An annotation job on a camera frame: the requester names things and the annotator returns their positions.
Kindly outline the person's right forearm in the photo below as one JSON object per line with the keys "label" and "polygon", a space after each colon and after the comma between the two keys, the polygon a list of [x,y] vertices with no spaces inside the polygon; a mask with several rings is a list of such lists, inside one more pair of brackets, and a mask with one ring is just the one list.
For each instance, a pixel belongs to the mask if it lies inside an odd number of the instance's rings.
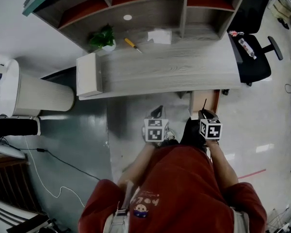
{"label": "person's right forearm", "polygon": [[225,190],[235,184],[239,183],[238,177],[227,161],[219,144],[215,140],[207,140],[207,147],[210,150],[213,169],[219,188]]}

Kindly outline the black jacket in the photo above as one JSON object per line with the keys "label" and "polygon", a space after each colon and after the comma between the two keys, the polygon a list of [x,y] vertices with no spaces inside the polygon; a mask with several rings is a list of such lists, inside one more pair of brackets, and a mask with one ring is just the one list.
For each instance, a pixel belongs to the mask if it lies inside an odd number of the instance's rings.
{"label": "black jacket", "polygon": [[38,135],[38,123],[32,119],[0,119],[0,138],[6,136]]}

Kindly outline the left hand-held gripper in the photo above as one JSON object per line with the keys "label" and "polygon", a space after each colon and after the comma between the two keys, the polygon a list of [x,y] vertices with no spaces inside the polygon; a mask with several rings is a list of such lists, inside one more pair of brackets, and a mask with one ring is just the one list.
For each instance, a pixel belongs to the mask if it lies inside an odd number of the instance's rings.
{"label": "left hand-held gripper", "polygon": [[144,138],[146,142],[163,142],[169,130],[169,121],[159,119],[163,116],[163,105],[154,109],[150,116],[144,119]]}

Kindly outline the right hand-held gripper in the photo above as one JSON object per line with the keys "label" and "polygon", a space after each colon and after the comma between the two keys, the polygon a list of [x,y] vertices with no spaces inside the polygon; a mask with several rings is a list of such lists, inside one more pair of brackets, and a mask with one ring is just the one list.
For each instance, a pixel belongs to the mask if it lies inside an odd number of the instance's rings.
{"label": "right hand-held gripper", "polygon": [[209,110],[199,110],[199,134],[205,139],[221,139],[223,124],[216,113]]}

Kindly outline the white curved counter table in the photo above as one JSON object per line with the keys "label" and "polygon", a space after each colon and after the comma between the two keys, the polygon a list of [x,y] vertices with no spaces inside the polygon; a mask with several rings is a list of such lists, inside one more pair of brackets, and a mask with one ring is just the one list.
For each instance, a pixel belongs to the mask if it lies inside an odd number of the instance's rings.
{"label": "white curved counter table", "polygon": [[0,80],[0,116],[36,116],[41,110],[69,111],[75,95],[69,86],[24,74],[16,60],[3,66]]}

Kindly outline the person's white left shoe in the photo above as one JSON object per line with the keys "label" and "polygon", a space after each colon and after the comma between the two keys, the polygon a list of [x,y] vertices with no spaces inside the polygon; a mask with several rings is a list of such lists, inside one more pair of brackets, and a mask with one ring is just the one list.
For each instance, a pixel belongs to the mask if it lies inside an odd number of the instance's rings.
{"label": "person's white left shoe", "polygon": [[168,129],[165,133],[164,140],[175,140],[175,133],[172,129]]}

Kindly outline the white and grey chair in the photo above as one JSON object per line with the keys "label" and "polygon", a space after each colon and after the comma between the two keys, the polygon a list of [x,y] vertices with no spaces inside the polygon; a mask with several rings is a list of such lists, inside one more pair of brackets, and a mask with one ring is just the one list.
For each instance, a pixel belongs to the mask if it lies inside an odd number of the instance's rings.
{"label": "white and grey chair", "polygon": [[5,144],[0,145],[0,154],[4,154],[18,159],[26,158],[25,154],[22,151]]}

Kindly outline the wooden desk drawer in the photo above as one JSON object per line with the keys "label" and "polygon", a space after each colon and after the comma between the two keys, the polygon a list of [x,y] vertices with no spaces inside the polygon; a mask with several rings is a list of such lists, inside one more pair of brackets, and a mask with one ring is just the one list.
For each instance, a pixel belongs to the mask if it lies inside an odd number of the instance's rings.
{"label": "wooden desk drawer", "polygon": [[198,112],[203,108],[205,99],[207,103],[205,109],[217,113],[220,98],[220,90],[197,90],[190,94],[189,113],[192,120],[198,119]]}

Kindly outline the person's left forearm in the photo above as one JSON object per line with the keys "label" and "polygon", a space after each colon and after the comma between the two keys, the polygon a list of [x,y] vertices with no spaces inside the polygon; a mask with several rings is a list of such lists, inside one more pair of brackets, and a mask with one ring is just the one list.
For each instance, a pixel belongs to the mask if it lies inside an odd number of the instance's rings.
{"label": "person's left forearm", "polygon": [[141,179],[151,160],[156,147],[150,143],[146,143],[141,152],[138,154],[134,162],[124,171],[117,182],[117,186],[126,191],[128,182],[132,182],[135,187],[141,183]]}

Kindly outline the dark wooden slatted bench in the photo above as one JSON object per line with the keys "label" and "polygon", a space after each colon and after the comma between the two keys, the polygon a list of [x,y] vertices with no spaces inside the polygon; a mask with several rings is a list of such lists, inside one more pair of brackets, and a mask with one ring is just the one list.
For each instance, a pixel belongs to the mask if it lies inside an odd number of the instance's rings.
{"label": "dark wooden slatted bench", "polygon": [[43,213],[29,177],[27,159],[0,154],[0,200],[20,209]]}

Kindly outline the white flat box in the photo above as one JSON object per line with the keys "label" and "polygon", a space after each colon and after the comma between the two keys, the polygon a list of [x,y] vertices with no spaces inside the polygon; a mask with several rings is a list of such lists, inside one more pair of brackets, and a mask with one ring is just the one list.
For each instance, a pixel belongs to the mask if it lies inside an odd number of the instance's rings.
{"label": "white flat box", "polygon": [[86,98],[103,92],[101,64],[96,53],[82,56],[76,61],[77,96]]}

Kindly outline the yellow handled screwdriver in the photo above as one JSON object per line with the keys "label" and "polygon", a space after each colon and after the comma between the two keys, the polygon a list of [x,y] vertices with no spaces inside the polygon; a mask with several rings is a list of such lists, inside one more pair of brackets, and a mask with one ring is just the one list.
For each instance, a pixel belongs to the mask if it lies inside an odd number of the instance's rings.
{"label": "yellow handled screwdriver", "polygon": [[128,38],[125,38],[124,39],[125,40],[125,42],[127,43],[127,44],[129,44],[132,48],[134,48],[135,50],[137,50],[137,51],[139,51],[140,53],[142,53],[139,49],[138,49],[138,47],[132,42],[132,41],[130,41]]}

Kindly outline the grey wooden shelf hutch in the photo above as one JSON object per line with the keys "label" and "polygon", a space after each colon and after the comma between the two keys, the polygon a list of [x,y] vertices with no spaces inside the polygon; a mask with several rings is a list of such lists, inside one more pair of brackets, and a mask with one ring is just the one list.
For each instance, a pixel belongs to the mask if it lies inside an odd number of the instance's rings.
{"label": "grey wooden shelf hutch", "polygon": [[[85,52],[90,37],[103,26],[113,28],[117,43],[135,43],[155,29],[171,29],[181,38],[218,40],[226,33],[242,0],[46,0],[32,14]],[[126,21],[124,15],[131,15]]]}

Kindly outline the black office chair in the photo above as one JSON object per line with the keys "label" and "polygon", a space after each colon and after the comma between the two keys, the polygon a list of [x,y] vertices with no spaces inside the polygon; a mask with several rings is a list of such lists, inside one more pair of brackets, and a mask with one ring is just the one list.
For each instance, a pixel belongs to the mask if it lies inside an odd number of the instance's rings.
{"label": "black office chair", "polygon": [[[283,59],[281,50],[273,37],[268,36],[269,45],[261,47],[254,36],[260,30],[262,18],[269,0],[242,0],[228,31],[244,32],[243,36],[230,37],[234,43],[234,53],[237,56],[237,66],[241,83],[251,86],[271,75],[271,67],[265,53],[274,51],[279,60]],[[243,38],[253,49],[256,60],[250,57],[238,40]]]}

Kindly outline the green potted plant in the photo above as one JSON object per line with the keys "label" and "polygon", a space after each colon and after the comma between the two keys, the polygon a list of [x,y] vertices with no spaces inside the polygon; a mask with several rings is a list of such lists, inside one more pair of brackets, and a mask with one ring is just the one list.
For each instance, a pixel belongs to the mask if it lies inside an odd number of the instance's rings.
{"label": "green potted plant", "polygon": [[89,39],[89,45],[107,52],[113,51],[116,48],[116,42],[112,26],[107,24],[99,32],[95,32]]}

